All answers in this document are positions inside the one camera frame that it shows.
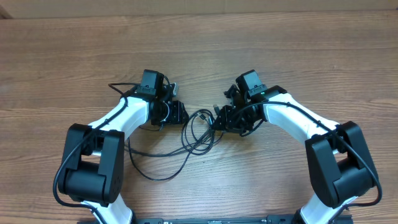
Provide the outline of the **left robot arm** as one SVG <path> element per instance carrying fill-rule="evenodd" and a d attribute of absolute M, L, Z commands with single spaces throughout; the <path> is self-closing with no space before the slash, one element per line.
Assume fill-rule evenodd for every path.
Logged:
<path fill-rule="evenodd" d="M 134 223 L 135 214 L 121 196 L 125 142 L 150 121 L 162 127 L 182 124 L 188 114 L 176 100 L 178 85 L 162 73 L 144 70 L 140 83 L 120 92 L 119 103 L 90 123 L 71 125 L 62 161 L 53 180 L 60 205 L 87 208 L 97 223 Z"/>

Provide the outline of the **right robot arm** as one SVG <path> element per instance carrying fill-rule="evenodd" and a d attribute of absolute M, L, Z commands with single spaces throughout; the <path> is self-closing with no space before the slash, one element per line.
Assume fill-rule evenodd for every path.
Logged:
<path fill-rule="evenodd" d="M 269 215 L 268 223 L 352 223 L 343 211 L 372 207 L 382 187 L 361 128 L 315 114 L 284 88 L 267 87 L 257 72 L 241 74 L 224 92 L 228 105 L 214 107 L 214 130 L 247 136 L 263 122 L 276 125 L 305 147 L 311 199 L 293 215 Z"/>

